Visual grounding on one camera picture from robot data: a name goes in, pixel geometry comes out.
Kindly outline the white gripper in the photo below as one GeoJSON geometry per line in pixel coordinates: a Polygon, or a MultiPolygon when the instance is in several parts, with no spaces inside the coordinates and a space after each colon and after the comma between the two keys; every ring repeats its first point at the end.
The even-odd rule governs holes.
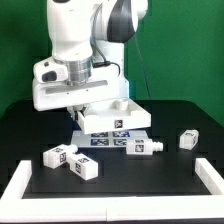
{"type": "Polygon", "coordinates": [[[69,107],[76,121],[83,104],[119,95],[120,67],[110,61],[92,64],[90,58],[60,61],[47,58],[33,67],[33,102],[38,111],[69,107]]]}

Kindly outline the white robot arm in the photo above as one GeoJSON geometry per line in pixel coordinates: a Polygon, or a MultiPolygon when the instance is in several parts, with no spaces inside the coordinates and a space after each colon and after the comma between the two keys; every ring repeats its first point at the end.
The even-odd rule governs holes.
{"type": "Polygon", "coordinates": [[[33,67],[39,111],[122,120],[147,112],[129,98],[124,44],[137,32],[148,0],[46,0],[51,56],[33,67]]]}

